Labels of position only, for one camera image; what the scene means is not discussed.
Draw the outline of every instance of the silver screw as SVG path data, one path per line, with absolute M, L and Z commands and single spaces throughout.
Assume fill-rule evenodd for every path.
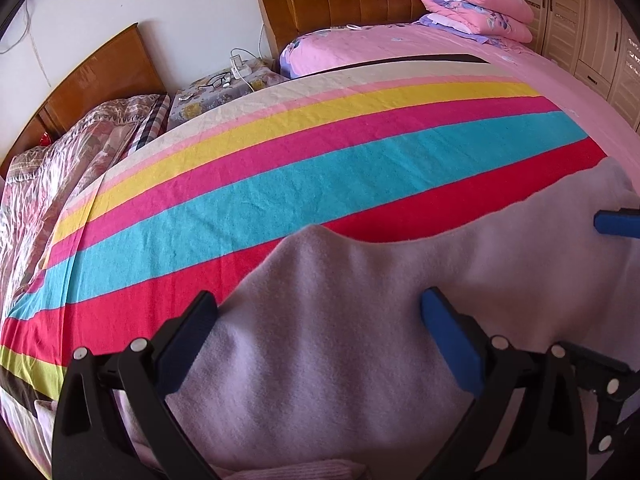
M 612 379 L 609 381 L 609 384 L 607 384 L 607 393 L 609 395 L 613 395 L 618 388 L 620 387 L 620 381 L 617 379 Z
M 491 345 L 498 350 L 506 350 L 509 348 L 509 341 L 507 338 L 497 335 L 491 338 Z
M 131 348 L 134 352 L 142 352 L 146 348 L 147 341 L 143 337 L 139 337 L 138 339 L 134 339 L 129 348 Z
M 609 446 L 611 446 L 611 440 L 611 435 L 607 435 L 605 438 L 603 438 L 598 444 L 598 450 L 606 451 L 607 449 L 609 449 Z
M 562 359 L 566 355 L 564 348 L 562 348 L 560 345 L 553 345 L 551 347 L 551 353 L 558 359 Z
M 79 361 L 80 359 L 84 359 L 87 353 L 88 353 L 88 350 L 84 346 L 81 346 L 80 348 L 76 348 L 74 350 L 74 359 L 77 361 Z

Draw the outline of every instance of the wardrobe drawer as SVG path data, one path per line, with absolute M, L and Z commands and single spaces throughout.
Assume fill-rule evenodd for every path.
M 575 77 L 605 99 L 609 96 L 611 83 L 580 60 L 578 60 L 578 65 L 575 68 Z

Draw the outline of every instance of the turquoise stripe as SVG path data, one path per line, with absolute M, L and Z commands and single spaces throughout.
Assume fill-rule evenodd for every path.
M 10 316 L 29 319 L 59 308 L 67 282 L 66 303 L 88 300 L 586 137 L 567 115 L 549 112 L 440 126 L 296 162 L 203 194 L 81 251 L 71 266 L 67 260 L 49 269 L 43 287 Z

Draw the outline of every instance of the striped blanket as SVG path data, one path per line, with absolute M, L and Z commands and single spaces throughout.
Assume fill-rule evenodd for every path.
M 2 416 L 49 474 L 37 407 L 58 398 L 74 348 L 120 351 L 202 289 L 223 301 L 305 225 L 429 237 L 604 157 L 552 102 L 480 62 L 351 68 L 212 110 L 66 206 L 45 269 L 2 313 Z

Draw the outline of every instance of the checkered pillow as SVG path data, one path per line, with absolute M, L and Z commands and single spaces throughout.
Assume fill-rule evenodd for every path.
M 158 100 L 149 115 L 140 124 L 135 131 L 127 149 L 122 154 L 120 160 L 123 160 L 131 153 L 136 152 L 143 146 L 146 146 L 152 140 L 157 139 L 159 136 L 165 133 L 166 124 L 169 118 L 169 108 L 171 105 L 171 98 L 167 94 L 161 94 L 158 96 Z

